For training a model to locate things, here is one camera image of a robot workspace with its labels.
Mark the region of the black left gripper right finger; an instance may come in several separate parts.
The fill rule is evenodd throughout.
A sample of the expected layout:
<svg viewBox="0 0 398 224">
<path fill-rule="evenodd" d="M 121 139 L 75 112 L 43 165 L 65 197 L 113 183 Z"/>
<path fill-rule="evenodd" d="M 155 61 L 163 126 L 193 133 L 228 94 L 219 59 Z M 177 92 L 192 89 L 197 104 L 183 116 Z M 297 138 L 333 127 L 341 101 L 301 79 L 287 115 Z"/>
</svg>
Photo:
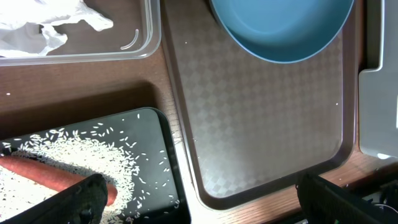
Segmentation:
<svg viewBox="0 0 398 224">
<path fill-rule="evenodd" d="M 317 175 L 304 174 L 296 189 L 309 223 L 397 223 L 397 212 L 384 212 Z"/>
</svg>

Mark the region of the white paper tissue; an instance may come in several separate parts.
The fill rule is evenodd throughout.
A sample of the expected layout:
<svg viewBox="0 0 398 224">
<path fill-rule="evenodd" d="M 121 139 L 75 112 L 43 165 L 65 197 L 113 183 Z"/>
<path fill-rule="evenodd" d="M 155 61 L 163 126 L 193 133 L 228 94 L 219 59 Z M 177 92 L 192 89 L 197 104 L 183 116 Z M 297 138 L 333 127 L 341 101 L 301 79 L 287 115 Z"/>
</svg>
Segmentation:
<svg viewBox="0 0 398 224">
<path fill-rule="evenodd" d="M 46 56 L 68 40 L 55 27 L 80 21 L 97 32 L 113 27 L 84 0 L 1 0 L 1 57 Z"/>
</svg>

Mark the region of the orange carrot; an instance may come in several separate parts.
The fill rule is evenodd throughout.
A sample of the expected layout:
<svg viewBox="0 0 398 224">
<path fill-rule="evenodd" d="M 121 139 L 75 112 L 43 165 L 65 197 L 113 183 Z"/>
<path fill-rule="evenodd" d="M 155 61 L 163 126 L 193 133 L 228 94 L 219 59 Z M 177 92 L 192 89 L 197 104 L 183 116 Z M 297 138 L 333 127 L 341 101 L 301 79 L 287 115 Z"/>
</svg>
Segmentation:
<svg viewBox="0 0 398 224">
<path fill-rule="evenodd" d="M 100 174 L 93 174 L 89 177 L 83 177 L 81 175 L 72 174 L 70 172 L 60 170 L 31 159 L 14 156 L 1 157 L 1 167 L 57 192 L 63 192 L 70 187 L 73 188 L 74 185 L 77 184 L 77 187 L 80 189 L 80 191 L 75 192 L 73 198 L 73 201 L 76 202 L 77 205 L 91 203 L 90 201 L 85 201 L 85 199 L 89 200 L 92 198 L 92 196 L 77 198 L 78 194 L 83 193 L 83 190 L 88 193 L 88 189 L 84 189 L 82 186 L 80 186 L 80 182 L 84 181 L 85 179 L 89 180 L 89 182 L 85 184 L 85 187 L 89 187 L 91 181 L 98 180 L 99 182 L 93 182 L 93 184 L 99 185 L 99 191 L 101 193 L 104 193 L 105 190 L 105 188 L 102 187 L 102 182 L 106 182 L 104 181 L 103 176 Z"/>
</svg>

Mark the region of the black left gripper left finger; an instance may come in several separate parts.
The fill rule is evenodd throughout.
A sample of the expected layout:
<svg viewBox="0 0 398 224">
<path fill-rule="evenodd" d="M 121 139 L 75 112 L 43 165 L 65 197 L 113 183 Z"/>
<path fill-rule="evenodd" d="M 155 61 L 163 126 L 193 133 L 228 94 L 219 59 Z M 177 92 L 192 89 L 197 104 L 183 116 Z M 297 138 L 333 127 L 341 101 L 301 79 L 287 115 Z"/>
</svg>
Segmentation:
<svg viewBox="0 0 398 224">
<path fill-rule="evenodd" d="M 3 224 L 100 224 L 107 202 L 106 181 L 93 174 Z"/>
</svg>

